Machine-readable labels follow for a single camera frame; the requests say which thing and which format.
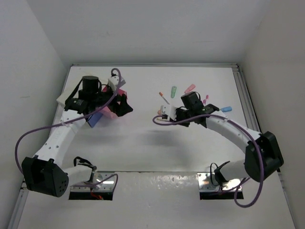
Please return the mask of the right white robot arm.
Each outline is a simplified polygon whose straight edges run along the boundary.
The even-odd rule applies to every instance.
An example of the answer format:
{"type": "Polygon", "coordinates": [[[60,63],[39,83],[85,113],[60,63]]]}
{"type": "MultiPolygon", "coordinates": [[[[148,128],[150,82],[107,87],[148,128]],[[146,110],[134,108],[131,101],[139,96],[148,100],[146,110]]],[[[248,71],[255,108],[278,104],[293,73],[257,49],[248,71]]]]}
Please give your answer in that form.
{"type": "Polygon", "coordinates": [[[219,185],[236,178],[261,182],[284,164],[273,133],[260,133],[232,121],[215,105],[204,105],[196,92],[182,95],[181,100],[183,107],[176,109],[175,121],[186,127],[195,122],[213,130],[245,154],[244,160],[224,162],[214,171],[214,179],[219,185]]]}

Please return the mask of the pink correction tape case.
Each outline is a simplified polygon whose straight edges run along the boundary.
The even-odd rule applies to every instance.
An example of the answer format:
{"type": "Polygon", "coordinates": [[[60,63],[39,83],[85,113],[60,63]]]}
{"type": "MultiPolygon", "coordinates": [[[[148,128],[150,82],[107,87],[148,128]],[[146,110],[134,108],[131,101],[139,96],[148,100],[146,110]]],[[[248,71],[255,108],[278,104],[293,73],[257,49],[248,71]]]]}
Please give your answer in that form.
{"type": "Polygon", "coordinates": [[[195,88],[195,84],[191,84],[190,86],[188,86],[188,88],[184,91],[185,94],[191,92],[194,88],[195,88]]]}

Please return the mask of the purple-blue drawer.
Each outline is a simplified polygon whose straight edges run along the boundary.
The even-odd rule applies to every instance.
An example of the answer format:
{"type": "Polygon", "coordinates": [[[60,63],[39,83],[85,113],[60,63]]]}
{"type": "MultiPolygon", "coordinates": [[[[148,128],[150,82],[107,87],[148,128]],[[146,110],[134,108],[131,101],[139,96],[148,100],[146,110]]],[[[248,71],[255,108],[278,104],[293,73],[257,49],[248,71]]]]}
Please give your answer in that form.
{"type": "Polygon", "coordinates": [[[103,116],[102,113],[97,112],[93,115],[91,115],[88,119],[87,119],[87,123],[91,128],[94,128],[95,125],[98,123],[98,121],[101,119],[101,117],[103,116]]]}

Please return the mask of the orange capped marker pen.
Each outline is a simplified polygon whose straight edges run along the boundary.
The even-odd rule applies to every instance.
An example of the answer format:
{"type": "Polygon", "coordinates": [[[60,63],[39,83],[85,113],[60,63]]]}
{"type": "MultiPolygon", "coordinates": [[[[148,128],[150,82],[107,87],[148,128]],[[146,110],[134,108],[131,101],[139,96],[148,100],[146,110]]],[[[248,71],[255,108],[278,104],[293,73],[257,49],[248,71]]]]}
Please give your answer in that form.
{"type": "Polygon", "coordinates": [[[162,92],[159,92],[160,97],[168,104],[170,105],[170,103],[168,102],[168,100],[164,97],[162,92]]]}

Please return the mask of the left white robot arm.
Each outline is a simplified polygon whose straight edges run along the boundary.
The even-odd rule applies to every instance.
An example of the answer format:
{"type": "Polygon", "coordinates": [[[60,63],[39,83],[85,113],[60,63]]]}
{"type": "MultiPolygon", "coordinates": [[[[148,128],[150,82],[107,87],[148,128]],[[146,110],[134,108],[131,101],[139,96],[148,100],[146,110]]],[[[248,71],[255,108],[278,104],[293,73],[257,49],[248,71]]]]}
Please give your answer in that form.
{"type": "Polygon", "coordinates": [[[27,189],[46,195],[61,197],[68,187],[94,187],[97,167],[79,156],[73,167],[63,169],[64,156],[77,132],[101,109],[107,107],[118,117],[133,111],[127,95],[119,94],[125,80],[115,74],[102,84],[96,76],[84,76],[64,102],[60,122],[56,124],[46,143],[33,157],[22,164],[27,189]]]}

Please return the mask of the blue correction tape case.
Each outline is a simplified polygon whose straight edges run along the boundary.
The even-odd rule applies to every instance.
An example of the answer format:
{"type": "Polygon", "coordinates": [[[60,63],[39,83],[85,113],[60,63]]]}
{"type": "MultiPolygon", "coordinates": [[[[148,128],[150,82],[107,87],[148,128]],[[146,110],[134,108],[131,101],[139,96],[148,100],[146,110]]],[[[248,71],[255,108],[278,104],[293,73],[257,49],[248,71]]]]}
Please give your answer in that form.
{"type": "Polygon", "coordinates": [[[223,107],[220,109],[223,113],[231,112],[233,109],[231,106],[223,107]]]}

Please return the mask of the green correction tape case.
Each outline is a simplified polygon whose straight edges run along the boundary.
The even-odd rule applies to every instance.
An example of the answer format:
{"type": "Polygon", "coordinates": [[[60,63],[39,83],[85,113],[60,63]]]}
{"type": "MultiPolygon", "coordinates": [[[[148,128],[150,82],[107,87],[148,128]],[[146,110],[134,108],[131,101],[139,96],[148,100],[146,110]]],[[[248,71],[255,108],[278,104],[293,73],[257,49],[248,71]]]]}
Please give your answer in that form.
{"type": "Polygon", "coordinates": [[[176,86],[172,86],[172,88],[171,88],[171,98],[172,99],[175,98],[176,91],[177,91],[177,87],[176,86]]]}

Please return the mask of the pink drawer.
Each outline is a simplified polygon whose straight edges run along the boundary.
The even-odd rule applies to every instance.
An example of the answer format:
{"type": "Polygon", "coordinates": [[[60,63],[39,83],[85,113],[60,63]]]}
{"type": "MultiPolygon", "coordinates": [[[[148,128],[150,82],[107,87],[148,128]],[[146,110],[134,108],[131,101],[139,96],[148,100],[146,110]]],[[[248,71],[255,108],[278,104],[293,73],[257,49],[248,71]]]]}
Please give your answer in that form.
{"type": "MultiPolygon", "coordinates": [[[[118,94],[119,95],[125,95],[127,96],[127,92],[125,90],[119,89],[118,90],[118,94]]],[[[110,104],[109,106],[103,108],[102,110],[100,110],[100,113],[109,118],[109,119],[116,119],[118,118],[117,114],[113,111],[114,107],[113,107],[114,103],[110,104]]]]}

